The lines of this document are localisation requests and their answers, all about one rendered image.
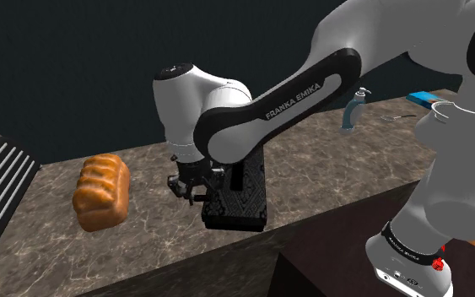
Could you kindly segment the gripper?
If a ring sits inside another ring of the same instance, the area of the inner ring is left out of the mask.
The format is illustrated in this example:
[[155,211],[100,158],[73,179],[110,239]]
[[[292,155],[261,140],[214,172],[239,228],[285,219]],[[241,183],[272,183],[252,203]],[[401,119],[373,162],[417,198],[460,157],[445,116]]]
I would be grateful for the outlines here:
[[[221,167],[214,167],[210,159],[204,158],[192,163],[182,163],[176,161],[179,175],[169,175],[167,186],[176,197],[188,199],[189,205],[194,202],[209,202],[209,193],[213,189],[221,189],[224,184],[224,170]],[[193,194],[192,190],[196,186],[204,186],[204,194]]]

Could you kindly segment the brown bread loaf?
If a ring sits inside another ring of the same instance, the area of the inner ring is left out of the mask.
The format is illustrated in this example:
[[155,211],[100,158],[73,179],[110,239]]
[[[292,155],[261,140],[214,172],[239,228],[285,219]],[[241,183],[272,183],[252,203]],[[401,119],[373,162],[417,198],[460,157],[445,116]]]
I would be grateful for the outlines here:
[[95,232],[121,224],[128,215],[131,175],[115,154],[98,154],[84,161],[73,209],[80,227]]

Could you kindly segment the black patterned tissue box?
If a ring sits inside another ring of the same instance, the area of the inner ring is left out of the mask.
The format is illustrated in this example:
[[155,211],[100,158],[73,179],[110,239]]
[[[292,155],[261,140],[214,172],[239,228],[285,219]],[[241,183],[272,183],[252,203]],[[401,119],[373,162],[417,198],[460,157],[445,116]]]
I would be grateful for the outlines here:
[[262,232],[267,224],[266,181],[263,147],[242,161],[221,165],[224,182],[202,206],[202,221],[211,230]]

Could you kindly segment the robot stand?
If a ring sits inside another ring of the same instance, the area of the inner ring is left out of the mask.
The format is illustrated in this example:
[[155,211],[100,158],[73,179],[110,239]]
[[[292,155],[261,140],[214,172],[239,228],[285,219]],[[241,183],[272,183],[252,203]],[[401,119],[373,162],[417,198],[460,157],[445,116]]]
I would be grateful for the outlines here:
[[[416,290],[418,280],[393,269],[375,273],[365,242],[403,206],[415,188],[404,186],[310,218],[279,252],[267,297],[406,297],[399,281]],[[475,297],[475,246],[452,240],[445,246],[453,297]]]

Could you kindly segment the grey blue soap dispenser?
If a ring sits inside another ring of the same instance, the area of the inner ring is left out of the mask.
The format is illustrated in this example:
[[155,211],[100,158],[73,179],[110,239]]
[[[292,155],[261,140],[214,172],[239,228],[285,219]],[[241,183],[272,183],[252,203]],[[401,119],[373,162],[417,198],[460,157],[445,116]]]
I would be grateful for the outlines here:
[[342,125],[339,132],[342,135],[350,134],[355,129],[355,124],[364,112],[366,104],[365,96],[370,91],[364,87],[360,87],[354,94],[354,97],[348,102],[343,113]]

